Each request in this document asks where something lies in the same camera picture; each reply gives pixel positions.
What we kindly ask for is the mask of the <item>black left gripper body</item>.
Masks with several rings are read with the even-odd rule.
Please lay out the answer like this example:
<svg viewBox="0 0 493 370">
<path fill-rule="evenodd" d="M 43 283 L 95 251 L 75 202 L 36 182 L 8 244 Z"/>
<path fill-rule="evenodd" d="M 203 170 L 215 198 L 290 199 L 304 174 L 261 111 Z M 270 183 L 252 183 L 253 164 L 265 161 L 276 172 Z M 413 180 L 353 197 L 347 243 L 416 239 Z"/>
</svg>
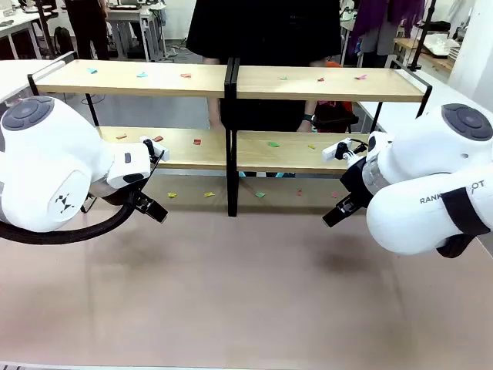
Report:
<svg viewBox="0 0 493 370">
<path fill-rule="evenodd" d="M 134 196 L 135 208 L 140 213 L 151 213 L 155 200 L 145 195 L 141 190 L 137 190 Z"/>
</svg>

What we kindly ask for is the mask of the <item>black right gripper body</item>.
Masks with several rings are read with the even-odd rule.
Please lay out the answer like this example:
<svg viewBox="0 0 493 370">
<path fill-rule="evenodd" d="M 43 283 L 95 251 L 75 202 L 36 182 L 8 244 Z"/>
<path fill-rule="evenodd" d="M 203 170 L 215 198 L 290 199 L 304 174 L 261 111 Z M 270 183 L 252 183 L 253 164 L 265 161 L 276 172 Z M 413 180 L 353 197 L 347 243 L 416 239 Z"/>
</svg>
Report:
<svg viewBox="0 0 493 370">
<path fill-rule="evenodd" d="M 345 210 L 359 210 L 367 208 L 372 200 L 372 193 L 367 189 L 363 179 L 363 168 L 366 158 L 362 157 L 352 164 L 341 177 L 340 181 L 349 191 L 349 195 L 343 199 Z"/>
</svg>

